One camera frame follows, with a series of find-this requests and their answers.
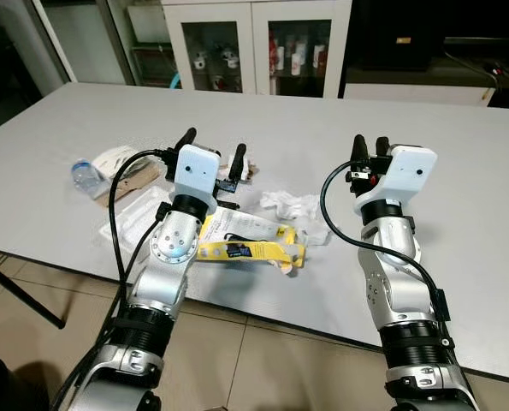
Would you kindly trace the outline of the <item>brown cardboard piece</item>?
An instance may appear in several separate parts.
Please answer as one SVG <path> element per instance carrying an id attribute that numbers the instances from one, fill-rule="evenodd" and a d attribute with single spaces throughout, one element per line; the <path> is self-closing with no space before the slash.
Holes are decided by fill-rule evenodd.
<path id="1" fill-rule="evenodd" d="M 120 200 L 121 197 L 129 193 L 148 187 L 161 175 L 160 165 L 158 161 L 149 159 L 140 159 L 130 167 L 121 180 L 117 184 L 117 192 L 115 199 Z M 107 207 L 109 199 L 109 190 L 112 188 L 112 180 L 104 180 L 102 187 L 95 193 L 94 202 L 98 206 Z"/>

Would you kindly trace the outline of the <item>black table leg frame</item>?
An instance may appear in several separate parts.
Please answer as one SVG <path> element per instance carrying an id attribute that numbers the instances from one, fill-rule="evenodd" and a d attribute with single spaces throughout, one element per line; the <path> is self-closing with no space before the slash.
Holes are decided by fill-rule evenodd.
<path id="1" fill-rule="evenodd" d="M 5 275 L 2 271 L 0 271 L 0 285 L 3 286 L 5 290 L 8 290 L 12 296 L 18 298 L 19 301 L 22 301 L 25 306 L 32 309 L 33 312 L 39 314 L 40 317 L 54 325 L 56 329 L 62 330 L 65 328 L 66 321 L 58 318 L 50 311 L 50 309 L 46 308 L 43 304 L 40 304 L 40 302 L 36 301 L 35 298 L 32 298 L 26 290 L 16 284 L 15 281 L 12 281 L 12 279 L 7 277 L 7 275 Z"/>

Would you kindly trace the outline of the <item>crumpled white tissue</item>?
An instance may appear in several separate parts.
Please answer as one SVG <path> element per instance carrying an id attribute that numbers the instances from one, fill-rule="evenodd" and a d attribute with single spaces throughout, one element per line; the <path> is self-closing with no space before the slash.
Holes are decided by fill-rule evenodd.
<path id="1" fill-rule="evenodd" d="M 328 230 L 320 209 L 319 196 L 294 196 L 286 191 L 262 192 L 258 201 L 263 209 L 273 209 L 278 220 L 297 231 L 299 239 L 308 246 L 325 246 Z"/>

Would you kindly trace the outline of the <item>yellow white product package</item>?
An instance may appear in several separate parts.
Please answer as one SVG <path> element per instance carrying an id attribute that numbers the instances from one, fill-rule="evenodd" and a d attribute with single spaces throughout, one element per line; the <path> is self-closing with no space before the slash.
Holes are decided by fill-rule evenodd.
<path id="1" fill-rule="evenodd" d="M 305 266 L 306 245 L 289 224 L 218 207 L 200 230 L 196 259 L 267 262 L 289 274 Z"/>

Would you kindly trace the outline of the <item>clear plastic bottle blue cap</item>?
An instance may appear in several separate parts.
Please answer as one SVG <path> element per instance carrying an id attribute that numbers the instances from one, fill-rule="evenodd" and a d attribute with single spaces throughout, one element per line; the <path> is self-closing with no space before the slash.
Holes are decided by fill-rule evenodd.
<path id="1" fill-rule="evenodd" d="M 96 200 L 109 188 L 109 181 L 86 159 L 75 161 L 70 173 L 73 177 L 74 187 L 90 197 L 91 200 Z"/>

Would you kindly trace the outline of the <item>white plastic tray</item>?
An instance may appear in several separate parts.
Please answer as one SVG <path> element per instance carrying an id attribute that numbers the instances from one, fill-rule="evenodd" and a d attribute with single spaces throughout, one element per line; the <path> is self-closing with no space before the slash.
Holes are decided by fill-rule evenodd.
<path id="1" fill-rule="evenodd" d="M 169 193 L 151 187 L 115 216 L 122 251 L 133 251 L 141 236 L 156 222 L 157 209 L 163 202 L 169 202 Z"/>

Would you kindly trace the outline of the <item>low white bench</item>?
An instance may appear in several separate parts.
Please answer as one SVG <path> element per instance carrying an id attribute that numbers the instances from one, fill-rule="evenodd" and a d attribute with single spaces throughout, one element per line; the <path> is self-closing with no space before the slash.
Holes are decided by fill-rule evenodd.
<path id="1" fill-rule="evenodd" d="M 346 83 L 343 98 L 486 107 L 495 91 L 495 87 Z"/>

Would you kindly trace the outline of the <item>small white box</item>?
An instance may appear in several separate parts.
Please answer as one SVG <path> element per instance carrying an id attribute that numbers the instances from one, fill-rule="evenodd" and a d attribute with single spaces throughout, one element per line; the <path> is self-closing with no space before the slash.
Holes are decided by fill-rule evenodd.
<path id="1" fill-rule="evenodd" d="M 252 176 L 254 176 L 254 173 L 257 172 L 257 167 L 255 167 L 255 165 L 252 164 L 252 161 L 247 156 L 246 156 L 246 163 L 247 163 L 246 179 L 239 183 L 249 184 L 250 181 L 252 180 Z"/>

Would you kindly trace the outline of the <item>black monitor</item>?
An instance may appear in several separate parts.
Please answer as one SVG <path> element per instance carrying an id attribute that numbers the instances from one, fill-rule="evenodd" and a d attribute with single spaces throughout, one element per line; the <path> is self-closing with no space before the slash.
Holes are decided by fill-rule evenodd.
<path id="1" fill-rule="evenodd" d="M 442 0 L 364 0 L 360 66 L 429 70 L 441 37 Z"/>

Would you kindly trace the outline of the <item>white glass door cabinet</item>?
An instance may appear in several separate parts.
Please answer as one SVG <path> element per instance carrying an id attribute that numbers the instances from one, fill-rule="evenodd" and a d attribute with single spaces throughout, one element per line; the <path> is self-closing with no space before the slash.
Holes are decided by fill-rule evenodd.
<path id="1" fill-rule="evenodd" d="M 353 0 L 162 0 L 184 90 L 339 98 Z"/>

